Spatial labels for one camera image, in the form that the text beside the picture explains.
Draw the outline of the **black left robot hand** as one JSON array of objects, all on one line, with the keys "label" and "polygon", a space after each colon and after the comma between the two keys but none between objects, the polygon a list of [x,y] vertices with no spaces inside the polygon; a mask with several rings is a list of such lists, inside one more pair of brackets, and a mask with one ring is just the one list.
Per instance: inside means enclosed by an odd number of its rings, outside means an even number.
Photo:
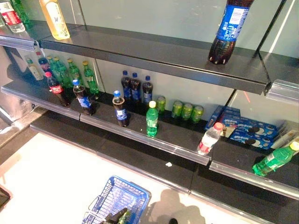
[{"label": "black left robot hand", "polygon": [[122,210],[118,211],[116,214],[109,213],[105,220],[109,224],[122,224],[126,220],[126,214],[128,212],[127,208],[123,208]]}]

